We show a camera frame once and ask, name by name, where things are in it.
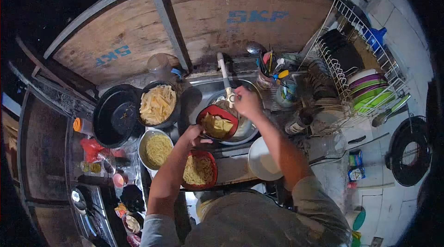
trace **hand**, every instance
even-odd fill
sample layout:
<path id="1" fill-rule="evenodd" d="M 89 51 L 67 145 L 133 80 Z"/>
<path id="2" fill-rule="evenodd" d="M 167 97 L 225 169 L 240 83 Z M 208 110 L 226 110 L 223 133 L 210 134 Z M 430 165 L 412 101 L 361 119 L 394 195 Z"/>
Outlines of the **hand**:
<path id="1" fill-rule="evenodd" d="M 180 138 L 183 138 L 190 147 L 196 147 L 201 143 L 213 143 L 211 139 L 203 139 L 199 137 L 201 133 L 205 133 L 201 125 L 195 124 L 189 126 Z"/>
<path id="2" fill-rule="evenodd" d="M 259 97 L 255 92 L 252 92 L 243 86 L 237 87 L 234 92 L 237 94 L 234 98 L 234 107 L 239 113 L 250 120 L 263 114 L 262 107 L 259 103 Z"/>

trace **person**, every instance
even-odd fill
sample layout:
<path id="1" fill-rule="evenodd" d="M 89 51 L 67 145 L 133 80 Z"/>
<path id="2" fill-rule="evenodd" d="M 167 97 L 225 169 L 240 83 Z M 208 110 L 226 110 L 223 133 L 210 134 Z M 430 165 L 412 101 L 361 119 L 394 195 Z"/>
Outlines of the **person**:
<path id="1" fill-rule="evenodd" d="M 185 239 L 185 246 L 349 246 L 351 229 L 339 207 L 323 191 L 304 155 L 267 119 L 258 96 L 238 87 L 234 106 L 259 129 L 271 156 L 292 188 L 295 210 L 275 204 L 269 197 L 234 192 L 213 200 L 201 222 Z M 188 151 L 200 143 L 199 125 L 179 138 L 154 177 L 142 230 L 141 247 L 180 246 L 174 222 Z"/>

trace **sink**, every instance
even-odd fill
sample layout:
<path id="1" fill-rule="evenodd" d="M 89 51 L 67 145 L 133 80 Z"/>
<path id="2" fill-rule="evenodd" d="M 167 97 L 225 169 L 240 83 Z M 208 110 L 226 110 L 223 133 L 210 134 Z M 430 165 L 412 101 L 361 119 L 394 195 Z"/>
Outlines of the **sink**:
<path id="1" fill-rule="evenodd" d="M 237 88 L 243 85 L 246 88 L 257 93 L 260 97 L 260 93 L 252 82 L 256 80 L 254 77 L 243 77 L 236 80 L 230 79 L 232 88 Z M 188 126 L 196 124 L 196 117 L 200 111 L 210 105 L 210 102 L 214 99 L 214 95 L 225 91 L 222 78 L 216 78 L 211 80 L 200 80 L 191 83 L 191 87 L 185 89 L 180 96 L 181 112 L 179 120 L 177 121 L 177 127 L 179 134 L 182 135 Z M 235 155 L 243 155 L 248 153 L 248 149 L 255 139 L 259 138 L 260 134 L 257 133 L 250 141 L 230 146 L 214 142 L 213 144 L 204 144 L 201 149 L 211 152 L 214 158 L 230 157 Z"/>

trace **black pot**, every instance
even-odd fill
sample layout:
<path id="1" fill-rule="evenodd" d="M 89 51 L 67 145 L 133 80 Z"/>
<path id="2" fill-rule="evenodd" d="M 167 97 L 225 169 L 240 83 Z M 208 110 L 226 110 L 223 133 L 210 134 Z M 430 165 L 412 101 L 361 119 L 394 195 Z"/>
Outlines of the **black pot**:
<path id="1" fill-rule="evenodd" d="M 138 90 L 129 84 L 121 84 L 106 91 L 99 99 L 92 123 L 99 144 L 117 148 L 141 136 L 145 129 L 138 121 Z"/>
<path id="2" fill-rule="evenodd" d="M 176 106 L 173 109 L 173 112 L 171 113 L 171 115 L 163 122 L 161 122 L 158 125 L 148 125 L 146 124 L 141 118 L 140 118 L 140 102 L 142 99 L 142 94 L 143 93 L 147 93 L 150 89 L 159 86 L 159 85 L 169 85 L 171 86 L 171 89 L 176 92 Z M 136 105 L 136 110 L 137 110 L 137 117 L 139 119 L 139 122 L 146 126 L 146 127 L 150 127 L 150 128 L 167 128 L 170 127 L 172 125 L 174 125 L 175 122 L 177 122 L 177 119 L 179 118 L 179 114 L 180 114 L 180 98 L 179 98 L 179 94 L 177 93 L 177 90 L 175 88 L 175 86 L 172 83 L 169 83 L 168 81 L 154 81 L 150 84 L 148 84 L 147 86 L 145 86 L 145 88 L 143 88 L 140 92 L 139 92 L 139 99 Z"/>

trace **dish rack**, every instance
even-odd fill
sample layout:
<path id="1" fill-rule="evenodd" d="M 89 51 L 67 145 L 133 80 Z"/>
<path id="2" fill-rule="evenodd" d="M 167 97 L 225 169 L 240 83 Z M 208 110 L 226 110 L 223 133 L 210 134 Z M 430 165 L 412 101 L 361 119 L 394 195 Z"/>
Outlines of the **dish rack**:
<path id="1" fill-rule="evenodd" d="M 332 19 L 331 16 L 339 15 L 337 20 L 338 31 L 342 31 L 347 24 L 350 24 L 354 28 L 354 33 L 358 34 L 358 37 L 365 41 L 367 45 L 367 50 L 376 58 L 380 69 L 383 71 L 385 78 L 388 82 L 388 87 L 385 88 L 378 95 L 374 96 L 371 100 L 369 100 L 366 104 L 364 104 L 359 111 L 353 110 L 353 98 L 351 95 L 351 90 L 348 88 L 347 78 L 345 72 L 342 70 L 341 65 L 337 59 L 332 59 L 330 50 L 321 39 L 322 35 L 326 32 L 332 30 L 333 28 L 326 27 L 325 24 L 329 19 Z M 378 112 L 384 111 L 386 108 L 393 105 L 396 101 L 396 96 L 403 96 L 408 87 L 405 83 L 405 78 L 403 77 L 401 70 L 396 61 L 390 59 L 387 55 L 384 48 L 380 45 L 380 43 L 376 40 L 371 30 L 359 19 L 359 17 L 350 9 L 343 1 L 334 0 L 333 4 L 330 8 L 327 17 L 325 18 L 322 27 L 318 31 L 313 41 L 313 44 L 310 46 L 307 55 L 304 57 L 301 66 L 307 61 L 308 58 L 321 58 L 325 64 L 327 65 L 331 77 L 334 81 L 336 90 L 338 92 L 339 100 L 341 101 L 344 118 L 339 119 L 335 124 L 331 124 L 329 127 L 326 127 L 324 130 L 316 132 L 317 135 L 326 135 L 330 133 L 334 133 L 336 130 L 350 125 L 351 122 L 357 121 L 357 119 L 365 119 L 366 117 L 371 117 L 377 114 Z M 385 99 L 388 100 L 395 96 L 394 100 L 385 103 L 384 101 L 380 102 L 378 105 L 371 107 L 370 104 L 379 98 L 382 94 L 386 92 L 390 92 Z"/>

